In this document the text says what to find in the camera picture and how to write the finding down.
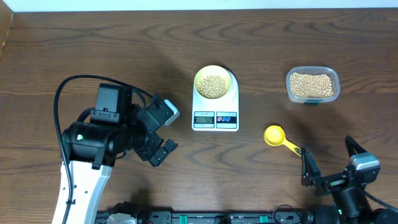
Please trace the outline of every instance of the white kitchen scale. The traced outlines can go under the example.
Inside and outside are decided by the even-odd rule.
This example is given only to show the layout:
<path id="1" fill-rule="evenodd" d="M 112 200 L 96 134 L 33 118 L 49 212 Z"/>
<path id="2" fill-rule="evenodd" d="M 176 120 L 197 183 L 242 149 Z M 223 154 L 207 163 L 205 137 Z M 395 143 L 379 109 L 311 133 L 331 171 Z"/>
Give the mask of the white kitchen scale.
<path id="1" fill-rule="evenodd" d="M 209 75 L 221 76 L 229 90 L 217 99 L 202 96 L 197 85 Z M 201 69 L 195 76 L 192 100 L 192 129 L 195 131 L 237 131 L 239 129 L 239 87 L 234 75 L 216 65 Z"/>

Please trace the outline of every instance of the white wall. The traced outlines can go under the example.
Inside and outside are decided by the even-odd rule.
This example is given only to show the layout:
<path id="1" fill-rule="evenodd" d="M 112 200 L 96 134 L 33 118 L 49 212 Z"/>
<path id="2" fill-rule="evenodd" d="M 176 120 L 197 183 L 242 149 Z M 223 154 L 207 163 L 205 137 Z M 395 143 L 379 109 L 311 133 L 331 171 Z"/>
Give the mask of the white wall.
<path id="1" fill-rule="evenodd" d="M 398 0 L 3 0 L 14 12 L 398 7 Z"/>

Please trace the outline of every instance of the bowl of beans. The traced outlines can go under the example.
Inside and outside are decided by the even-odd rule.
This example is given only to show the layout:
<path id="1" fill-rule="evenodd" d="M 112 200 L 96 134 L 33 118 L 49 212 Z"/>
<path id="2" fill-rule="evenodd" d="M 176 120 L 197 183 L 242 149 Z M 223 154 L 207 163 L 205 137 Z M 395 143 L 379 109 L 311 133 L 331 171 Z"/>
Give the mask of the bowl of beans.
<path id="1" fill-rule="evenodd" d="M 225 68 L 209 65 L 197 73 L 194 87 L 199 98 L 222 99 L 231 89 L 231 76 Z"/>
<path id="2" fill-rule="evenodd" d="M 337 73 L 328 67 L 296 67 L 286 76 L 289 99 L 294 103 L 326 103 L 340 94 Z"/>

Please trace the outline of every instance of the plastic container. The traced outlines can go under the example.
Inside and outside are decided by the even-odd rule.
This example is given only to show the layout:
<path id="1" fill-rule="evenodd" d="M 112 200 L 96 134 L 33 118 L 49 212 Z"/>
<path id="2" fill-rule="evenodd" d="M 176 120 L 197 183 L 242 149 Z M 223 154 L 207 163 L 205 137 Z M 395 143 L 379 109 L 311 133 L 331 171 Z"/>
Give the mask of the plastic container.
<path id="1" fill-rule="evenodd" d="M 334 92 L 334 95 L 328 98 L 306 98 L 306 97 L 299 97 L 293 94 L 292 87 L 290 85 L 290 76 L 293 73 L 299 74 L 307 74 L 307 75 L 327 75 L 331 80 L 331 89 Z M 326 103 L 331 102 L 337 98 L 340 94 L 340 83 L 338 81 L 337 73 L 328 67 L 318 67 L 318 66 L 304 66 L 304 67 L 295 67 L 291 69 L 291 71 L 286 76 L 286 89 L 287 95 L 291 102 L 294 103 Z"/>

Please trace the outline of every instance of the wooden tabletop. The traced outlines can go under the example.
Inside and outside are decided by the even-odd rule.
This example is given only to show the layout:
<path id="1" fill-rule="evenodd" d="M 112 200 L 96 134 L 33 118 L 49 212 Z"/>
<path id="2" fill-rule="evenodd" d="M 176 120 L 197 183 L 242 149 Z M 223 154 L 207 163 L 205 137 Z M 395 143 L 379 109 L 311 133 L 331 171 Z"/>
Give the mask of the wooden tabletop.
<path id="1" fill-rule="evenodd" d="M 134 152 L 117 161 L 102 210 L 123 201 L 174 210 L 331 204 L 300 185 L 298 156 L 265 145 L 270 124 L 306 145 L 323 175 L 347 165 L 344 138 L 352 135 L 381 162 L 367 190 L 398 206 L 397 62 L 398 9 L 18 13 L 0 61 L 0 223 L 52 221 L 62 161 L 53 98 L 77 74 L 157 92 L 181 112 L 158 131 L 177 150 L 155 169 Z M 236 133 L 191 129 L 193 78 L 206 65 L 224 65 L 238 79 Z M 336 101 L 289 101 L 286 74 L 306 65 L 337 72 Z M 62 129 L 95 105 L 99 84 L 65 87 Z"/>

